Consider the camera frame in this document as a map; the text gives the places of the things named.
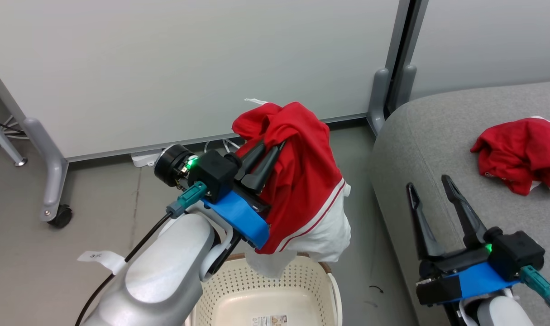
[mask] laundry basket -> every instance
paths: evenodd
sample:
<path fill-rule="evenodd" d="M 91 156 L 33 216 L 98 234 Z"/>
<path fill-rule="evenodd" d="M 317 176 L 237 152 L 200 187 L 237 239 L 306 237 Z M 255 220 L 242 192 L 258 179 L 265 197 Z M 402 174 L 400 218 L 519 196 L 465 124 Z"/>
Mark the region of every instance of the laundry basket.
<path fill-rule="evenodd" d="M 341 298 L 326 264 L 297 256 L 280 280 L 236 254 L 206 283 L 192 326 L 341 326 Z"/>

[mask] table caster wheel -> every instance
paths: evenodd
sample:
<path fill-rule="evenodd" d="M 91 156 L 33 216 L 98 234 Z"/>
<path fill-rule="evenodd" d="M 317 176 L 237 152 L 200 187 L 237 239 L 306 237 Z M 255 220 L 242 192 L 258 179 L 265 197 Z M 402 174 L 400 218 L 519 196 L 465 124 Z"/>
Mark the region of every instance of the table caster wheel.
<path fill-rule="evenodd" d="M 56 217 L 53 220 L 48 221 L 48 224 L 56 229 L 63 229 L 72 220 L 72 209 L 69 205 L 61 204 L 57 207 Z"/>

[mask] label on basket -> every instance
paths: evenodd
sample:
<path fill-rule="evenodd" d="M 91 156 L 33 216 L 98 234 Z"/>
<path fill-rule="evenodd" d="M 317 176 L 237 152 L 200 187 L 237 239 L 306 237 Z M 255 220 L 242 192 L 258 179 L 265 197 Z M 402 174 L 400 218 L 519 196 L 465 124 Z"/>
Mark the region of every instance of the label on basket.
<path fill-rule="evenodd" d="M 287 324 L 287 315 L 255 317 L 250 326 L 289 326 Z"/>

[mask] basket handle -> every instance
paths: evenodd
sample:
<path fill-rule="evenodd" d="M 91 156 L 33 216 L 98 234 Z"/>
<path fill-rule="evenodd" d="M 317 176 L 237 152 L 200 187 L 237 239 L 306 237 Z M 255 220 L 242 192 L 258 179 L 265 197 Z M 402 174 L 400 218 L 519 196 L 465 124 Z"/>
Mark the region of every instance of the basket handle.
<path fill-rule="evenodd" d="M 335 326 L 343 326 L 343 308 L 341 307 L 341 295 L 339 295 L 339 286 L 337 281 L 331 273 L 327 273 L 329 280 L 331 281 L 331 288 L 333 289 L 333 299 L 335 299 L 335 315 L 337 316 L 337 322 Z"/>

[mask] black wire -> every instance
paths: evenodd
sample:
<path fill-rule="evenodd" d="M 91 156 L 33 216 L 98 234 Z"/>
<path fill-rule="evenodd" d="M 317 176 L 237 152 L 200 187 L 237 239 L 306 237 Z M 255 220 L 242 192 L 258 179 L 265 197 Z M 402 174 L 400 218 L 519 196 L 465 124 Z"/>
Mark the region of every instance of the black wire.
<path fill-rule="evenodd" d="M 380 289 L 380 287 L 378 287 L 377 285 L 370 285 L 369 287 L 370 288 L 376 288 L 376 289 L 380 290 L 380 293 L 383 293 L 383 290 Z"/>
<path fill-rule="evenodd" d="M 9 130 L 12 130 L 12 131 L 20 132 L 21 134 L 25 134 L 25 132 L 23 130 L 19 130 L 19 129 L 16 129 L 14 127 L 10 127 L 10 126 L 6 126 L 5 124 L 0 124 L 0 127 L 6 128 L 6 129 L 9 129 Z"/>
<path fill-rule="evenodd" d="M 124 261 L 129 262 L 132 259 L 132 257 L 134 257 L 134 255 L 136 255 L 136 253 L 140 250 L 140 248 L 142 248 L 142 246 L 146 243 L 146 241 L 148 241 L 148 239 L 150 239 L 152 237 L 152 235 L 156 232 L 156 230 L 159 229 L 165 223 L 165 221 L 167 221 L 171 216 L 172 216 L 172 213 L 167 213 L 166 215 L 164 215 L 164 217 L 162 219 L 160 219 L 160 221 L 158 221 L 158 223 L 156 223 L 156 225 L 152 229 L 150 229 L 148 234 L 146 234 L 146 236 L 144 236 L 142 238 L 142 240 L 140 240 L 140 242 L 134 247 L 134 249 L 132 249 L 130 254 L 128 254 L 128 256 L 126 256 L 126 258 L 124 258 Z M 104 289 L 104 287 L 113 278 L 114 278 L 114 274 L 110 274 L 110 276 L 108 276 L 107 279 L 105 279 L 100 284 L 100 286 L 97 287 L 97 289 L 94 291 L 94 293 L 92 293 L 92 295 L 90 295 L 90 298 L 88 299 L 88 301 L 86 302 L 86 304 L 82 308 L 82 311 L 80 312 L 80 315 L 78 316 L 78 320 L 76 320 L 76 326 L 80 326 L 82 324 L 82 320 L 84 319 L 86 311 L 88 311 L 88 308 L 90 308 L 90 305 L 92 305 L 92 302 L 94 301 L 94 299 L 97 297 L 97 295 Z"/>
<path fill-rule="evenodd" d="M 6 136 L 25 136 L 25 134 L 20 134 L 19 132 L 13 132 L 11 134 L 5 134 Z"/>
<path fill-rule="evenodd" d="M 142 246 L 146 243 L 146 241 L 148 241 L 148 239 L 152 237 L 152 235 L 156 232 L 156 230 L 159 229 L 159 227 L 161 227 L 165 223 L 165 221 L 167 221 L 171 216 L 172 216 L 172 213 L 167 213 L 166 215 L 164 215 L 164 217 L 160 219 L 160 221 L 158 221 L 158 223 L 156 223 L 156 225 L 152 229 L 150 229 L 150 232 L 148 232 L 148 234 L 145 237 L 143 237 L 142 240 L 140 240 L 140 242 L 134 247 L 134 249 L 130 251 L 130 254 L 126 256 L 124 261 L 129 262 L 132 259 L 132 257 L 134 257 L 136 252 L 138 252 L 138 250 L 142 248 Z"/>
<path fill-rule="evenodd" d="M 99 287 L 90 295 L 90 298 L 84 305 L 84 308 L 82 308 L 82 312 L 78 316 L 78 320 L 76 320 L 76 326 L 80 326 L 82 324 L 82 319 L 84 319 L 84 315 L 86 314 L 86 311 L 88 311 L 88 308 L 92 304 L 92 301 L 97 297 L 97 295 L 104 289 L 104 287 L 114 278 L 114 274 L 110 274 L 110 276 L 105 279 Z"/>

